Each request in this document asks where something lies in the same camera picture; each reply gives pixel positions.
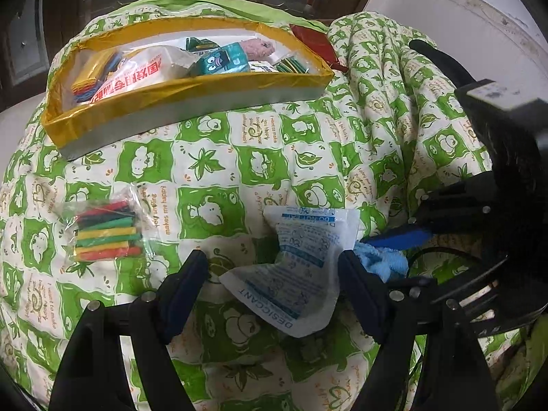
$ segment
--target green leaf print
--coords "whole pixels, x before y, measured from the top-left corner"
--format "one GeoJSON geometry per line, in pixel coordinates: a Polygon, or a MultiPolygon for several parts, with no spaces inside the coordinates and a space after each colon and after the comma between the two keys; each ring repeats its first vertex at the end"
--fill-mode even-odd
{"type": "Polygon", "coordinates": [[[105,162],[105,159],[102,157],[102,151],[86,154],[82,158],[82,164],[86,166],[86,170],[91,169],[92,165],[102,164],[103,162],[105,162]]]}
{"type": "Polygon", "coordinates": [[[464,181],[464,179],[472,177],[473,174],[468,171],[468,163],[464,163],[463,166],[457,167],[457,174],[453,173],[453,176],[456,176],[461,179],[461,181],[464,181]]]}
{"type": "Polygon", "coordinates": [[[438,120],[438,118],[435,115],[433,115],[432,113],[427,113],[423,115],[420,119],[420,127],[430,128],[436,120],[438,120]]]}
{"type": "Polygon", "coordinates": [[[21,150],[17,150],[12,158],[9,161],[8,167],[6,168],[6,171],[4,173],[4,183],[11,181],[13,178],[15,178],[15,173],[19,168],[19,158],[23,152],[21,150]]]}
{"type": "Polygon", "coordinates": [[[263,368],[261,365],[237,365],[237,366],[224,366],[228,371],[226,378],[234,379],[236,386],[240,391],[243,391],[247,384],[247,378],[250,377],[253,380],[259,380],[264,377],[273,376],[272,372],[263,368]]]}
{"type": "Polygon", "coordinates": [[[391,117],[384,117],[376,122],[383,126],[384,130],[394,139],[394,143],[397,144],[398,139],[396,138],[396,126],[394,124],[394,120],[391,117]]]}
{"type": "Polygon", "coordinates": [[[22,154],[19,158],[19,165],[32,165],[31,158],[34,153],[31,151],[27,151],[26,153],[22,154]]]}
{"type": "Polygon", "coordinates": [[[380,137],[374,137],[371,141],[371,154],[377,154],[378,148],[384,144],[384,139],[381,139],[380,137]]]}
{"type": "Polygon", "coordinates": [[[221,255],[221,250],[219,248],[213,249],[213,254],[215,255],[214,257],[208,258],[209,282],[220,284],[219,277],[229,270],[234,269],[236,265],[230,258],[221,255]]]}
{"type": "Polygon", "coordinates": [[[214,171],[224,170],[225,168],[219,164],[218,159],[213,159],[213,155],[216,153],[215,150],[206,151],[204,148],[201,148],[198,157],[194,157],[190,153],[188,154],[194,162],[189,168],[194,170],[194,176],[196,180],[199,181],[203,176],[204,172],[213,173],[214,171]]]}
{"type": "Polygon", "coordinates": [[[85,261],[75,261],[71,266],[67,268],[67,273],[76,272],[78,274],[78,277],[81,278],[84,276],[84,273],[86,273],[86,271],[89,271],[89,273],[91,273],[91,276],[94,277],[95,274],[89,268],[91,264],[93,263],[85,261]]]}
{"type": "Polygon", "coordinates": [[[313,165],[322,159],[321,156],[318,157],[314,153],[310,153],[309,151],[299,153],[297,150],[295,150],[295,154],[297,155],[297,157],[295,158],[297,166],[299,168],[308,168],[309,170],[313,170],[313,165]]]}
{"type": "Polygon", "coordinates": [[[390,211],[388,215],[390,217],[396,216],[403,209],[402,200],[399,198],[393,198],[392,203],[390,204],[390,211]]]}
{"type": "Polygon", "coordinates": [[[289,102],[288,104],[286,104],[284,109],[291,112],[291,114],[299,113],[299,105],[295,102],[289,102]]]}

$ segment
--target metal screw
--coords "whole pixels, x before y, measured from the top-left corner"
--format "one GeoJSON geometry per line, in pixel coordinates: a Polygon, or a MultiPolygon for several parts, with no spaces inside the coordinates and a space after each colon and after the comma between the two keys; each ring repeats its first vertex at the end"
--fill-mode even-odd
{"type": "Polygon", "coordinates": [[[141,295],[141,299],[145,303],[150,303],[151,301],[154,301],[155,298],[156,298],[156,293],[151,290],[148,290],[147,292],[144,292],[143,295],[141,295]]]}
{"type": "Polygon", "coordinates": [[[101,306],[101,302],[99,300],[92,300],[88,303],[88,310],[89,311],[96,311],[101,306]]]}
{"type": "Polygon", "coordinates": [[[409,290],[409,296],[411,298],[415,298],[417,299],[420,295],[420,287],[418,286],[413,286],[412,288],[410,288],[409,290]]]}
{"type": "Polygon", "coordinates": [[[406,297],[399,290],[391,290],[388,296],[390,297],[392,301],[396,301],[396,302],[402,301],[406,297]]]}
{"type": "Polygon", "coordinates": [[[452,298],[446,301],[446,306],[452,311],[456,311],[459,308],[459,304],[452,298]]]}

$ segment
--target colored wooden stick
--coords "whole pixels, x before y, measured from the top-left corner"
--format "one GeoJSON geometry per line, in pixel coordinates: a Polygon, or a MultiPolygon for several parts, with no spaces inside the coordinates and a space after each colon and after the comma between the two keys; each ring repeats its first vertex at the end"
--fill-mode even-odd
{"type": "Polygon", "coordinates": [[[105,238],[77,239],[76,247],[94,247],[100,244],[109,244],[110,242],[137,241],[141,239],[140,233],[134,235],[107,236],[105,238]]]}
{"type": "Polygon", "coordinates": [[[115,219],[113,221],[102,222],[100,224],[96,224],[91,227],[80,229],[80,231],[84,232],[88,230],[104,230],[107,228],[115,228],[115,227],[131,227],[132,225],[133,225],[133,218],[125,217],[125,218],[115,219]]]}
{"type": "Polygon", "coordinates": [[[119,257],[137,257],[142,252],[141,247],[130,247],[127,249],[109,249],[98,252],[84,252],[77,257],[79,261],[111,260],[119,257]]]}
{"type": "Polygon", "coordinates": [[[120,235],[134,235],[137,233],[135,227],[124,227],[124,228],[107,228],[105,230],[89,230],[89,231],[79,231],[76,236],[77,240],[80,239],[90,239],[90,238],[105,238],[108,236],[120,236],[120,235]]]}
{"type": "Polygon", "coordinates": [[[76,247],[75,254],[78,256],[86,252],[100,252],[102,250],[111,249],[128,249],[129,241],[109,242],[109,244],[94,245],[93,247],[76,247]]]}

